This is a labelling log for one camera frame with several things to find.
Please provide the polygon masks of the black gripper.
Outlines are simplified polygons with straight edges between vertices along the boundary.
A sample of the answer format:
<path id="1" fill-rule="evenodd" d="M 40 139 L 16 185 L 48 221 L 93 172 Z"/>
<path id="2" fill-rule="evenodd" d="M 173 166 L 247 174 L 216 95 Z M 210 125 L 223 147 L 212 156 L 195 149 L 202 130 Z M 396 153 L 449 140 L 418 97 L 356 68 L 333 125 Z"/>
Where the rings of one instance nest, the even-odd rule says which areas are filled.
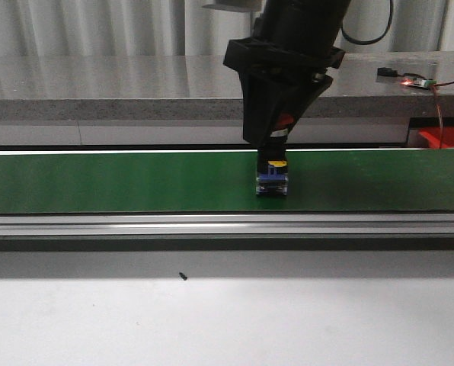
<path id="1" fill-rule="evenodd" d="M 243 132 L 252 146 L 284 144 L 272 132 L 294 128 L 309 106 L 332 84 L 330 68 L 340 67 L 345 52 L 332 47 L 315 57 L 285 50 L 253 37 L 230 40 L 224 65 L 238 73 L 243 94 Z M 295 87 L 287 96 L 288 87 Z"/>

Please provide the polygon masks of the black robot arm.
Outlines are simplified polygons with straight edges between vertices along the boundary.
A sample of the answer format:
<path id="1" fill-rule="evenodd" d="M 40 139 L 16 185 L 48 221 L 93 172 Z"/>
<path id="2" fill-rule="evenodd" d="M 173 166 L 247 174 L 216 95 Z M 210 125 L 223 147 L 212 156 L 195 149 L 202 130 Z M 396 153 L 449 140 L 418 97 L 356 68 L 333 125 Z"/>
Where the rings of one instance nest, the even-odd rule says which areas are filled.
<path id="1" fill-rule="evenodd" d="M 243 94 L 243 138 L 256 148 L 281 143 L 333 82 L 345 52 L 334 46 L 348 1 L 208 1 L 206 8 L 259 12 L 252 35 L 230 40 L 224 65 Z"/>

